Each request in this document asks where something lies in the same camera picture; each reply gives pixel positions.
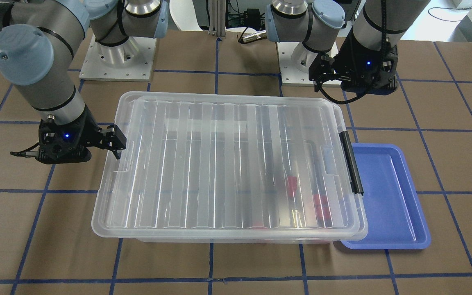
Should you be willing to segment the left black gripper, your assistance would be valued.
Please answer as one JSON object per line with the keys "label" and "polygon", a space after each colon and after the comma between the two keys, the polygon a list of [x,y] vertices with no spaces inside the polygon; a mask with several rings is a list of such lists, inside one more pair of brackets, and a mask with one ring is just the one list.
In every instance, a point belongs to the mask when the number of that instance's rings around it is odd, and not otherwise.
{"label": "left black gripper", "polygon": [[355,37],[348,35],[334,58],[319,52],[309,66],[309,80],[318,91],[324,82],[347,78],[365,82],[368,71],[368,50]]}

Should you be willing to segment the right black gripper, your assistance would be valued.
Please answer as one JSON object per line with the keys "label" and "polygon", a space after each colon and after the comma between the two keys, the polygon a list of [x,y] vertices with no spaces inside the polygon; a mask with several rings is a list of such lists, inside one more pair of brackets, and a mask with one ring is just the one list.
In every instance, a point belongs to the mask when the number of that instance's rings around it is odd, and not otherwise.
{"label": "right black gripper", "polygon": [[84,107],[77,119],[66,125],[66,133],[70,135],[68,139],[72,142],[85,147],[94,146],[109,150],[116,159],[120,159],[127,146],[126,136],[121,129],[117,125],[109,125],[105,134],[88,106]]}

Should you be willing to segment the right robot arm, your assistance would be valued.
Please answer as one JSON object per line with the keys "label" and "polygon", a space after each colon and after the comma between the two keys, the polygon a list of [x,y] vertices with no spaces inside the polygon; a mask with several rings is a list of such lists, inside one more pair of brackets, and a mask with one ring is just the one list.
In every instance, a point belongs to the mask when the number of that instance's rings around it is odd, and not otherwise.
{"label": "right robot arm", "polygon": [[0,73],[41,116],[38,142],[11,152],[44,164],[81,163],[89,148],[126,149],[117,125],[98,126],[68,76],[75,53],[92,28],[106,64],[110,49],[132,61],[135,37],[162,39],[168,29],[165,0],[0,0]]}

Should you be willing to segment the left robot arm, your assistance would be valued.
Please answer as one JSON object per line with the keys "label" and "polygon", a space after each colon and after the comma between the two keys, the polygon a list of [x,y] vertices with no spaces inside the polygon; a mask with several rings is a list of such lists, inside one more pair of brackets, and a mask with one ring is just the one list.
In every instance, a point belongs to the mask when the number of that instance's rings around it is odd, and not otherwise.
{"label": "left robot arm", "polygon": [[338,0],[273,0],[264,22],[267,39],[277,43],[283,83],[395,92],[397,43],[428,3],[367,0],[355,13]]}

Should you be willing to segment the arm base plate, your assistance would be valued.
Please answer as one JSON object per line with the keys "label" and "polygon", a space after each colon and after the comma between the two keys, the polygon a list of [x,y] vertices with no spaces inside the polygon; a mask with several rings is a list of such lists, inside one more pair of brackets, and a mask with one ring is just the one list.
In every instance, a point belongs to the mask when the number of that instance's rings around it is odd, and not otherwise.
{"label": "arm base plate", "polygon": [[298,42],[277,42],[277,51],[284,86],[313,86],[309,79],[309,67],[316,53],[309,52]]}
{"label": "arm base plate", "polygon": [[102,82],[149,82],[157,39],[130,37],[116,47],[106,47],[92,37],[80,79]]}

